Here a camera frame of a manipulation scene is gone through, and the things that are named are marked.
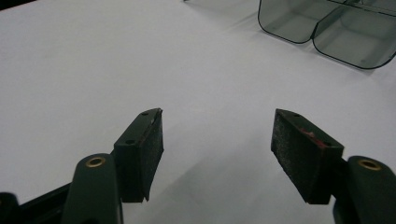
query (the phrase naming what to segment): brass screw insert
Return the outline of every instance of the brass screw insert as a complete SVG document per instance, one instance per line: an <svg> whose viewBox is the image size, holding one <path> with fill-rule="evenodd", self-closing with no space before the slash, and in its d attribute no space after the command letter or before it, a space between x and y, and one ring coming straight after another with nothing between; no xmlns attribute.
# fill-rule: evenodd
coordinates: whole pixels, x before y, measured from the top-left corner
<svg viewBox="0 0 396 224"><path fill-rule="evenodd" d="M88 160L88 161L85 163L85 165L88 166L88 167L90 167L90 168L93 168L93 167L101 166L101 165L103 165L103 163L105 163L105 162L106 162L106 159L103 158L103 157L94 157L94 158Z"/></svg>
<svg viewBox="0 0 396 224"><path fill-rule="evenodd" d="M373 171L379 171L381 170L381 166L378 165L375 161L369 161L369 160L359 160L359 165Z"/></svg>

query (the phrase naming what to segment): screw hole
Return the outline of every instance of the screw hole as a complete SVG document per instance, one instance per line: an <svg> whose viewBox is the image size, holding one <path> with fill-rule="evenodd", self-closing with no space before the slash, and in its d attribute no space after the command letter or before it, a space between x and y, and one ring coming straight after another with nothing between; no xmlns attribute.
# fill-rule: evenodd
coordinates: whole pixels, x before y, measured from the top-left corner
<svg viewBox="0 0 396 224"><path fill-rule="evenodd" d="M106 161L106 159L103 157L95 157L95 158L88 160L85 163L85 165L90 168L93 168L93 167L101 166L103 163L105 163L105 161Z"/></svg>
<svg viewBox="0 0 396 224"><path fill-rule="evenodd" d="M128 144L128 145L133 145L134 144L134 140L126 140L125 143Z"/></svg>
<svg viewBox="0 0 396 224"><path fill-rule="evenodd" d="M374 171L381 170L381 166L378 165L375 161L360 160L359 165L369 170L374 170Z"/></svg>

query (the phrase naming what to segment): transparent plastic bin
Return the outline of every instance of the transparent plastic bin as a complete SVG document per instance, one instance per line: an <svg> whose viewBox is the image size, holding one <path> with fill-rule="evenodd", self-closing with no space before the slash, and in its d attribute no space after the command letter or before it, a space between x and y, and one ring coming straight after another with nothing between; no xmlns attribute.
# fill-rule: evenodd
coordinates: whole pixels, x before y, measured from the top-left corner
<svg viewBox="0 0 396 224"><path fill-rule="evenodd" d="M396 0L261 0L259 23L272 35L303 44L361 69L396 54Z"/></svg>

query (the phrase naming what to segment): black plastic mount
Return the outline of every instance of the black plastic mount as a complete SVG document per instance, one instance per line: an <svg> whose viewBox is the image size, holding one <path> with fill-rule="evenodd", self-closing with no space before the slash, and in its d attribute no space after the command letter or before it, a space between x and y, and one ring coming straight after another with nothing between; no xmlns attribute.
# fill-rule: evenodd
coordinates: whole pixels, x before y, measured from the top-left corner
<svg viewBox="0 0 396 224"><path fill-rule="evenodd" d="M149 199L163 154L162 110L141 113L110 154L81 160L71 184L19 205L12 193L0 193L0 224L121 224L122 206Z"/></svg>
<svg viewBox="0 0 396 224"><path fill-rule="evenodd" d="M336 198L335 223L396 223L396 176L370 158L342 159L344 147L303 116L276 110L271 150L307 203Z"/></svg>

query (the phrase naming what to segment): white table surface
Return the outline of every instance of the white table surface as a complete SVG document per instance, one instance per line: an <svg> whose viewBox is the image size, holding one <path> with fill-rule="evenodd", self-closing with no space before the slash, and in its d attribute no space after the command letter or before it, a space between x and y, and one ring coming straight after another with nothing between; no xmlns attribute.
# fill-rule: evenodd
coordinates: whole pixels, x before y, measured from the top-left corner
<svg viewBox="0 0 396 224"><path fill-rule="evenodd" d="M0 191L71 181L163 109L148 203L125 223L333 223L270 150L276 108L396 171L396 61L362 71L262 31L258 0L39 0L0 12Z"/></svg>

